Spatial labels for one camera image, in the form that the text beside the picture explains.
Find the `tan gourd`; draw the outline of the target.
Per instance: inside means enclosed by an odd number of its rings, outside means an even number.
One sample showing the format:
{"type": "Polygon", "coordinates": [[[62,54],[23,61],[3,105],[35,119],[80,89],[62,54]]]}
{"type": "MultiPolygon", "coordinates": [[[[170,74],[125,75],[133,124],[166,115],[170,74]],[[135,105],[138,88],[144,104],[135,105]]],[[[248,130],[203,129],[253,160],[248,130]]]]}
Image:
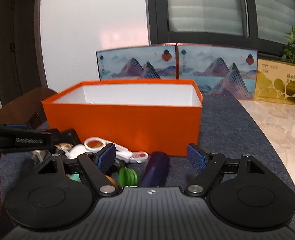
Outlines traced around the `tan gourd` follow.
{"type": "Polygon", "coordinates": [[[110,176],[105,175],[105,177],[114,185],[116,189],[119,189],[117,182],[110,176]]]}

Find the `teal small object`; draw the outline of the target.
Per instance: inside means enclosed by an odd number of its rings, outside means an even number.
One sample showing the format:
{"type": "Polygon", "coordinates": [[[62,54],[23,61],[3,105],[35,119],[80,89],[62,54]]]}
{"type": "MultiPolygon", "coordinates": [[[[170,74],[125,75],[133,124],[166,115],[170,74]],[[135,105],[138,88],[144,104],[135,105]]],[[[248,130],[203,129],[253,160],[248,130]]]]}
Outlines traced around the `teal small object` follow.
{"type": "Polygon", "coordinates": [[[81,182],[79,174],[69,174],[67,177],[71,180],[81,182]]]}

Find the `white earbuds case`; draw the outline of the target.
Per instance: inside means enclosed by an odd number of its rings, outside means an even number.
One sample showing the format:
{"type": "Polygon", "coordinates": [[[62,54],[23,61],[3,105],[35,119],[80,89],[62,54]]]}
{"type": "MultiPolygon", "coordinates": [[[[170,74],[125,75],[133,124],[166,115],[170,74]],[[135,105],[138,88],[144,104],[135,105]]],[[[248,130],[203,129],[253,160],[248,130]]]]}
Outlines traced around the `white earbuds case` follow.
{"type": "Polygon", "coordinates": [[[66,156],[68,159],[76,159],[79,155],[84,154],[87,152],[87,149],[83,144],[79,144],[74,146],[72,149],[70,149],[66,156]]]}

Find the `white magnifying glass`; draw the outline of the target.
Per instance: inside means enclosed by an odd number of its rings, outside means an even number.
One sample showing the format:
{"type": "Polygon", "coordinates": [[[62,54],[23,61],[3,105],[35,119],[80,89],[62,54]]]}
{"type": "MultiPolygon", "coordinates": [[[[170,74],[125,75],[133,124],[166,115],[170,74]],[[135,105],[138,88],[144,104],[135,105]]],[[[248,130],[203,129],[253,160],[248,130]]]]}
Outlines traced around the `white magnifying glass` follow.
{"type": "Polygon", "coordinates": [[[87,138],[84,141],[84,146],[88,152],[98,153],[99,150],[110,143],[114,144],[116,148],[116,158],[126,163],[146,163],[149,159],[149,155],[146,152],[131,152],[124,146],[98,137],[87,138]]]}

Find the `green ribbed disc toy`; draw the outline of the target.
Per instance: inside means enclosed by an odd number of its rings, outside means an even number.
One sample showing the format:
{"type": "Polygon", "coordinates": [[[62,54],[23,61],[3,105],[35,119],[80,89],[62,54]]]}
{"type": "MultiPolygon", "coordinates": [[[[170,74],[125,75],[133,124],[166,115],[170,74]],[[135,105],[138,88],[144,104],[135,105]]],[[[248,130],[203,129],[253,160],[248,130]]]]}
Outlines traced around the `green ribbed disc toy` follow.
{"type": "Polygon", "coordinates": [[[118,173],[118,183],[121,187],[137,186],[139,182],[139,175],[135,170],[122,167],[118,173]]]}

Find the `black rectangular box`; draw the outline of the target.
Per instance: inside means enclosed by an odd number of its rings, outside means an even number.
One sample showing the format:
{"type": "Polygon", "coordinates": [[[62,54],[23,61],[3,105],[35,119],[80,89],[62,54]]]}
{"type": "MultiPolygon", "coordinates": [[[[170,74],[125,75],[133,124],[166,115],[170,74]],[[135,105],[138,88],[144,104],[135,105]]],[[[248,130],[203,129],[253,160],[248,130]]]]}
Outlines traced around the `black rectangular box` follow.
{"type": "Polygon", "coordinates": [[[76,145],[82,144],[75,129],[71,128],[63,132],[60,132],[58,129],[55,128],[55,129],[48,129],[47,131],[52,134],[51,141],[54,145],[58,145],[61,143],[68,143],[74,147],[76,145]]]}

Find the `purple cylinder bottle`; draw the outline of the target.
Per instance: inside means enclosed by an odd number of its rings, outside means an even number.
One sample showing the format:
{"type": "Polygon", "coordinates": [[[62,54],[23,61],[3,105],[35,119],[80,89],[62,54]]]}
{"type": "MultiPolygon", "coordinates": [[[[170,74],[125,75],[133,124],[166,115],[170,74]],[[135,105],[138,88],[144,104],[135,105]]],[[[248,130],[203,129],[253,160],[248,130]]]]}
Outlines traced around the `purple cylinder bottle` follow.
{"type": "Polygon", "coordinates": [[[140,187],[163,187],[169,174],[170,158],[164,152],[153,152],[140,180],[140,187]]]}

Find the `small beige figurine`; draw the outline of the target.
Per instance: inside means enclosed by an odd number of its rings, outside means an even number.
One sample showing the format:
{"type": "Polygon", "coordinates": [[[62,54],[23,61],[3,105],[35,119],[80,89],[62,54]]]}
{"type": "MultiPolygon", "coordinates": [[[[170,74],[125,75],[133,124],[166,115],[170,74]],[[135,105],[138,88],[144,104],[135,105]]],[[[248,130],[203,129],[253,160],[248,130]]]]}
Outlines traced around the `small beige figurine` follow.
{"type": "Polygon", "coordinates": [[[58,151],[69,152],[73,148],[73,145],[67,142],[62,142],[62,143],[56,144],[55,147],[56,147],[56,150],[58,151]]]}

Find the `brown wooden chair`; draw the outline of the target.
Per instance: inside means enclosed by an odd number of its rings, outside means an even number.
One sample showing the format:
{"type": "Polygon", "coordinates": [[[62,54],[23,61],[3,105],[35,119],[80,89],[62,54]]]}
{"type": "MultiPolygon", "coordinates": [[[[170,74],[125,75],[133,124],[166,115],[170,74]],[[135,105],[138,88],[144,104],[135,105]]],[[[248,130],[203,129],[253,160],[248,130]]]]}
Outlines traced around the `brown wooden chair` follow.
{"type": "Polygon", "coordinates": [[[0,109],[0,124],[27,125],[36,129],[47,121],[42,101],[57,94],[54,90],[38,87],[0,109]]]}

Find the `white power adapter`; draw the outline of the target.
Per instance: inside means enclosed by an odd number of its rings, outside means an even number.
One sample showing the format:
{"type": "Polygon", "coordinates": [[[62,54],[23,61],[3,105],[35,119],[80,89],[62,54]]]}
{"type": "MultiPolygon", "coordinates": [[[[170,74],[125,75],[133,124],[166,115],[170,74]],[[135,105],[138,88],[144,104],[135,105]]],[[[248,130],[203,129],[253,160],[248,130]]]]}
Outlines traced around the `white power adapter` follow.
{"type": "Polygon", "coordinates": [[[35,165],[41,164],[48,156],[47,150],[35,150],[31,152],[31,159],[35,165]]]}

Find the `orange storage box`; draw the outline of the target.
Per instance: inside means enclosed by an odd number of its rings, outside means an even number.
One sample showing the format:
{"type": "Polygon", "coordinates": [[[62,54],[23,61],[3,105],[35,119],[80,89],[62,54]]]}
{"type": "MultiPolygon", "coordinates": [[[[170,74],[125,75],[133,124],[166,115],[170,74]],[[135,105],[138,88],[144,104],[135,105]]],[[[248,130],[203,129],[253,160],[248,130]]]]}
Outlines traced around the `orange storage box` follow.
{"type": "Polygon", "coordinates": [[[81,141],[109,140],[130,151],[186,156],[198,143],[203,95],[192,80],[81,82],[43,102],[50,128],[74,129],[81,141]]]}

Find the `right mountain painting panel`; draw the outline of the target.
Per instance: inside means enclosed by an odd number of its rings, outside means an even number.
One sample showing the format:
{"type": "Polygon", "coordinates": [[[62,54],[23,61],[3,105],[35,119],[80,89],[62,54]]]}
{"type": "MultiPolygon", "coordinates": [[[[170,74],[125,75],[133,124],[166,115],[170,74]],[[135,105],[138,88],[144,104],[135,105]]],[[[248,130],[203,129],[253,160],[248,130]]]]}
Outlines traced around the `right mountain painting panel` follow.
{"type": "Polygon", "coordinates": [[[256,50],[180,44],[178,59],[179,78],[194,80],[203,94],[254,98],[256,50]]]}

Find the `yellow gift box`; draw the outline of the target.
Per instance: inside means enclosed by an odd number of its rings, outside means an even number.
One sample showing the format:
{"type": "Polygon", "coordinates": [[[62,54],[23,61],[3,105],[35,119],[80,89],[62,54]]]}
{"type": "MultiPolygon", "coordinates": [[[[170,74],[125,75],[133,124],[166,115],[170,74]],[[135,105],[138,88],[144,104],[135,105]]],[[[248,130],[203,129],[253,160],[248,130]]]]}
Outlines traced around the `yellow gift box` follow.
{"type": "Polygon", "coordinates": [[[254,100],[295,105],[295,64],[259,59],[254,100]]]}

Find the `left mountain painting panel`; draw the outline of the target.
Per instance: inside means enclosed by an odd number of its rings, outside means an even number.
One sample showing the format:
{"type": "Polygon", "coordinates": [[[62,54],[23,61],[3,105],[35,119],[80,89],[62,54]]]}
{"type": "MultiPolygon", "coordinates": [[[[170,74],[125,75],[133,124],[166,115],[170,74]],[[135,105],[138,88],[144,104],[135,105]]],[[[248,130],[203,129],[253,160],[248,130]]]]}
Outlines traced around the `left mountain painting panel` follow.
{"type": "Polygon", "coordinates": [[[100,80],[175,79],[176,47],[142,46],[96,53],[100,80]]]}

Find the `dark framed window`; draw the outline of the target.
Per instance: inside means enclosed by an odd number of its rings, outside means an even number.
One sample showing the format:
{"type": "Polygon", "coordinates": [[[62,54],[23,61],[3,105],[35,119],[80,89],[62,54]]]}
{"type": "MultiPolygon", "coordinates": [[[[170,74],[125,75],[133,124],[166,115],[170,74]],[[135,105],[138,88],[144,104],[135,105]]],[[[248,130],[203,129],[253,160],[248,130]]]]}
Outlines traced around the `dark framed window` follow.
{"type": "Polygon", "coordinates": [[[282,57],[295,0],[147,0],[152,44],[202,43],[282,57]]]}

